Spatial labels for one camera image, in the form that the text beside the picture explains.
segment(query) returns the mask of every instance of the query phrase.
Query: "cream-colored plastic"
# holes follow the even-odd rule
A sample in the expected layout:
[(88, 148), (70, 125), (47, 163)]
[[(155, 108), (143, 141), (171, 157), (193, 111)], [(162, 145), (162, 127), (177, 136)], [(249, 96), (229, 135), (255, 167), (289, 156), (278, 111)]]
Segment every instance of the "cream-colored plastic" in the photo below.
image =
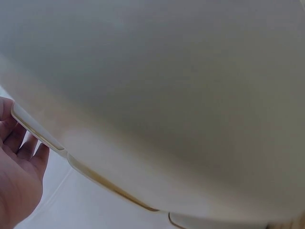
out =
[(108, 188), (109, 190), (113, 191), (114, 193), (124, 197), (125, 199), (137, 204), (138, 206), (149, 210), (149, 211), (158, 211), (157, 209), (153, 209), (149, 207), (148, 205), (142, 203), (137, 198), (131, 196), (130, 194), (126, 193), (124, 190), (119, 188), (118, 186), (114, 185), (112, 182), (108, 181), (107, 179), (103, 178), (101, 175), (97, 174), (96, 172), (92, 171), (90, 168), (82, 165), (80, 162), (78, 162), (73, 156), (69, 155), (67, 156), (67, 160), (69, 164), (77, 170), (79, 173), (84, 175), (85, 177), (89, 178), (96, 184), (99, 184), (103, 187)]
[(0, 31), (0, 84), (142, 203), (262, 223), (304, 210), (299, 1), (16, 0)]
[(46, 131), (39, 123), (37, 123), (25, 110), (23, 110), (18, 104), (14, 104), (11, 109), (12, 116), (32, 135), (38, 138), (50, 149), (58, 153), (60, 156), (66, 158), (67, 150)]
[(168, 220), (177, 229), (266, 229), (267, 226), (200, 219), (175, 213), (168, 213)]

